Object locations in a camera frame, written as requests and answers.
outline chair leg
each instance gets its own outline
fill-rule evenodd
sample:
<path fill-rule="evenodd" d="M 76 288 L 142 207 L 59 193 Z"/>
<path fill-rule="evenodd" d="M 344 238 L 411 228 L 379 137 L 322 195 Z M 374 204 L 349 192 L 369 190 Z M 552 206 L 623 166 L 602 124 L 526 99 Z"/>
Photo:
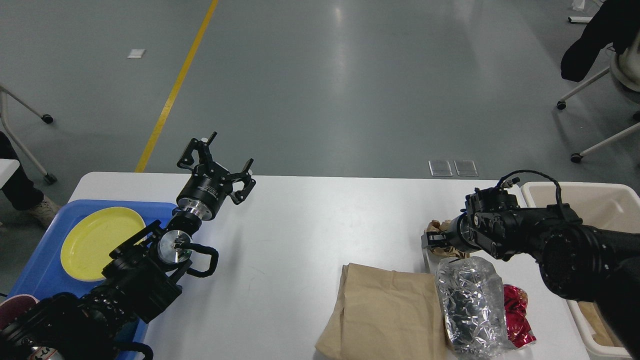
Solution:
<path fill-rule="evenodd" d="M 19 97 L 17 97 L 16 95 L 12 94 L 6 87 L 4 87 L 2 85 L 2 83 L 0 83 L 0 92 L 4 92 L 7 95 L 9 95 L 10 97 L 13 97 L 17 102 L 21 103 L 25 108 L 27 108 L 27 110 L 29 110 L 30 112 L 34 113 L 37 117 L 41 118 L 42 121 L 44 121 L 45 123 L 51 124 L 53 122 L 53 117 L 51 115 L 49 115 L 49 114 L 41 114 L 41 113 L 37 112 L 32 107 L 27 105 L 24 101 L 20 100 Z"/>
<path fill-rule="evenodd" d="M 568 92 L 567 94 L 565 94 L 564 96 L 562 96 L 560 98 L 560 100 L 558 100 L 558 103 L 556 104 L 556 107 L 559 110 L 563 110 L 566 108 L 566 100 L 569 99 L 571 96 L 574 96 L 575 94 L 577 94 L 578 92 L 580 92 L 582 89 L 586 88 L 587 86 L 591 85 L 592 83 L 594 83 L 597 79 L 600 79 L 601 77 L 605 76 L 606 74 L 609 73 L 609 67 L 607 67 L 606 69 L 604 69 L 603 71 L 600 71 L 598 74 L 595 74 L 594 76 L 591 76 L 589 79 L 585 80 L 584 82 L 582 82 L 581 84 L 579 84 L 578 86 L 576 86 L 573 90 L 571 90 L 570 92 Z"/>
<path fill-rule="evenodd" d="M 602 140 L 601 142 L 595 144 L 594 146 L 586 149 L 585 151 L 582 152 L 576 152 L 575 154 L 572 154 L 571 156 L 571 161 L 573 161 L 574 163 L 579 163 L 580 160 L 585 157 L 587 154 L 594 152 L 596 150 L 598 150 L 599 148 L 606 146 L 607 144 L 610 144 L 612 142 L 618 141 L 622 138 L 624 138 L 625 136 L 631 135 L 633 132 L 640 130 L 640 123 L 635 124 L 633 126 L 630 126 L 626 129 L 624 129 L 623 131 L 620 131 L 619 133 L 613 135 L 610 138 L 607 138 L 605 140 Z"/>
<path fill-rule="evenodd" d="M 29 151 L 29 149 L 27 149 L 27 147 L 22 143 L 22 141 L 20 141 L 20 139 L 15 137 L 15 135 L 13 135 L 13 132 L 9 127 L 9 120 L 8 120 L 9 110 L 8 110 L 8 103 L 7 103 L 8 93 L 5 90 L 6 89 L 4 88 L 0 88 L 0 121 L 2 122 L 4 130 L 6 131 L 6 134 L 13 140 L 13 142 L 15 142 L 16 145 L 18 145 L 18 147 L 24 152 L 24 154 L 29 158 L 29 160 L 31 160 L 31 162 L 35 165 L 38 171 L 44 176 L 45 181 L 48 184 L 55 183 L 57 181 L 56 177 L 53 174 L 48 173 L 44 169 L 44 167 L 40 164 L 40 162 L 35 158 L 35 156 L 33 156 L 31 151 Z"/>

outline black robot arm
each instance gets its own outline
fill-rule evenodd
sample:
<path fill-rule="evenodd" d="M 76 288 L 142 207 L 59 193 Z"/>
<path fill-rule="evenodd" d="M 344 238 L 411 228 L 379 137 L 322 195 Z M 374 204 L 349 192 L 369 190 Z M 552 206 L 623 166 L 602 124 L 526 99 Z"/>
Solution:
<path fill-rule="evenodd" d="M 505 188 L 519 181 L 506 179 L 518 172 L 540 174 L 556 184 L 556 203 L 525 208 Z M 427 233 L 428 248 L 455 246 L 484 250 L 508 261 L 520 253 L 531 255 L 547 288 L 570 300 L 595 302 L 625 348 L 640 359 L 635 322 L 640 318 L 640 234 L 621 233 L 583 225 L 562 203 L 555 179 L 533 170 L 503 177 L 493 188 L 467 195 L 465 209 L 442 233 Z"/>
<path fill-rule="evenodd" d="M 177 282 L 184 274 L 207 277 L 218 265 L 218 251 L 191 241 L 203 221 L 212 220 L 227 196 L 236 204 L 244 201 L 255 185 L 250 166 L 231 174 L 215 162 L 206 141 L 191 139 L 178 166 L 191 171 L 189 181 L 177 197 L 177 208 L 165 228 L 156 220 L 125 240 L 109 256 L 104 282 L 80 299 L 59 293 L 43 299 L 0 329 L 0 359 L 24 360 L 58 351 L 65 360 L 113 360 L 119 351 L 137 351 L 145 360 L 153 352 L 141 343 L 117 341 L 122 327 L 141 319 L 149 323 L 182 293 Z M 193 151 L 198 153 L 195 163 Z M 234 192 L 233 183 L 244 188 Z M 211 257 L 209 268 L 191 268 L 191 254 Z"/>

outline yellow floor line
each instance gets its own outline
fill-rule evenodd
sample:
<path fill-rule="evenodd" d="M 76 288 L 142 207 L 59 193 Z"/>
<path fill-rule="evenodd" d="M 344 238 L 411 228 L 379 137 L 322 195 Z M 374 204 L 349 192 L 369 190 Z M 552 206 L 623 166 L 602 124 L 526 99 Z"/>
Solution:
<path fill-rule="evenodd" d="M 213 15 L 213 11 L 215 11 L 216 6 L 218 5 L 218 0 L 212 0 L 211 5 L 209 5 L 209 9 L 207 10 L 207 15 L 204 17 L 202 24 L 200 25 L 200 29 L 198 30 L 198 34 L 196 38 L 193 39 L 193 44 L 191 44 L 191 49 L 189 49 L 189 53 L 187 54 L 187 58 L 184 60 L 182 64 L 182 68 L 180 69 L 180 74 L 178 74 L 178 78 L 175 80 L 173 84 L 173 88 L 169 93 L 169 98 L 167 98 L 164 108 L 160 113 L 160 117 L 156 122 L 156 126 L 154 127 L 153 132 L 151 132 L 151 136 L 147 141 L 147 146 L 145 146 L 145 150 L 142 152 L 142 156 L 140 156 L 140 160 L 138 161 L 138 166 L 136 166 L 136 172 L 145 171 L 145 167 L 147 167 L 147 162 L 149 161 L 149 157 L 151 157 L 151 153 L 156 146 L 156 142 L 160 137 L 160 133 L 162 133 L 162 128 L 164 127 L 164 123 L 166 122 L 166 118 L 169 116 L 169 112 L 171 112 L 171 108 L 173 107 L 173 102 L 175 98 L 178 96 L 178 92 L 180 92 L 180 87 L 182 86 L 182 82 L 184 78 L 187 76 L 187 72 L 189 72 L 189 67 L 191 66 L 191 62 L 193 61 L 193 57 L 198 51 L 198 46 L 200 46 L 200 41 L 204 36 L 204 32 L 207 29 L 207 25 L 209 25 L 209 21 L 211 20 L 211 15 Z"/>

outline label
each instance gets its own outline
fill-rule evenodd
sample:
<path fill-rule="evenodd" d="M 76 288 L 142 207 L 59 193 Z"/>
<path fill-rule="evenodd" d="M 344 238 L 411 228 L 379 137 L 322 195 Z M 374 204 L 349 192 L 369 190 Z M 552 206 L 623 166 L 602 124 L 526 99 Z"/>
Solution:
<path fill-rule="evenodd" d="M 216 198 L 216 200 L 218 200 L 218 191 L 215 188 L 213 188 L 212 186 L 200 185 L 200 186 L 198 186 L 198 190 L 200 190 L 201 192 L 208 193 L 209 195 L 211 195 L 214 198 Z"/>
<path fill-rule="evenodd" d="M 65 360 L 65 358 L 54 348 L 39 347 L 28 360 Z"/>

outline white table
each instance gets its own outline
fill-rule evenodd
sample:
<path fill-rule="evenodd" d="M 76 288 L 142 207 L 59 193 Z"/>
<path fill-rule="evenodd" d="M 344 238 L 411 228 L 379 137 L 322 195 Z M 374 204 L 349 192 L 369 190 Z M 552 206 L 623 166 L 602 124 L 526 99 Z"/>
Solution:
<path fill-rule="evenodd" d="M 174 202 L 188 174 L 90 173 L 71 200 Z M 360 263 L 423 272 L 420 235 L 432 219 L 460 213 L 475 186 L 495 181 L 255 176 L 235 206 L 204 222 L 194 241 L 216 247 L 206 279 L 185 276 L 183 294 L 148 328 L 157 360 L 313 359 L 333 311 L 341 266 Z M 519 203 L 525 202 L 514 189 Z M 208 258 L 194 256 L 204 269 Z M 563 299 L 549 292 L 533 259 L 492 260 L 505 283 L 529 294 L 538 342 L 498 359 L 588 359 Z M 448 359 L 455 359 L 449 354 Z"/>
<path fill-rule="evenodd" d="M 18 160 L 0 159 L 0 188 L 4 186 L 19 167 L 20 163 Z"/>

